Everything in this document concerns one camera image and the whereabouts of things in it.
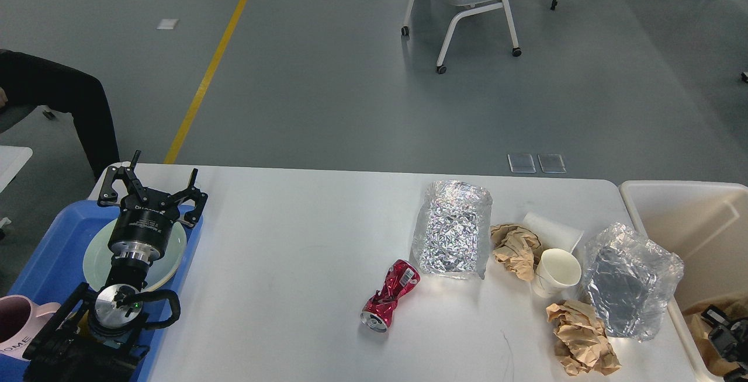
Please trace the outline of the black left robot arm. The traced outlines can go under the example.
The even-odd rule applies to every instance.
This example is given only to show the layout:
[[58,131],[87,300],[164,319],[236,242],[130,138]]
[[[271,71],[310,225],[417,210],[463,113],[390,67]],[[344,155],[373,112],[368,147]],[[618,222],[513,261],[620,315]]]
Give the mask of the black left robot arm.
[[142,332],[179,320],[178,294],[148,289],[147,276],[165,259],[173,230],[198,224],[208,195],[196,185],[197,169],[174,194],[145,187],[134,172],[140,155],[102,180],[97,204],[119,209],[104,283],[79,284],[32,339],[24,381],[128,381],[150,351]]

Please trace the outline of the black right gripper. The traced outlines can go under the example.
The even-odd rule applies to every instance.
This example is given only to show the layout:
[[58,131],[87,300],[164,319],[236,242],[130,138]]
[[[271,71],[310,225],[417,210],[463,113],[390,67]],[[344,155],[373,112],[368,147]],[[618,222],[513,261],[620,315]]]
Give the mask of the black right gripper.
[[715,305],[701,313],[702,320],[710,324],[708,339],[715,350],[722,351],[727,362],[739,368],[724,374],[724,382],[747,382],[747,321],[730,322],[726,314]]

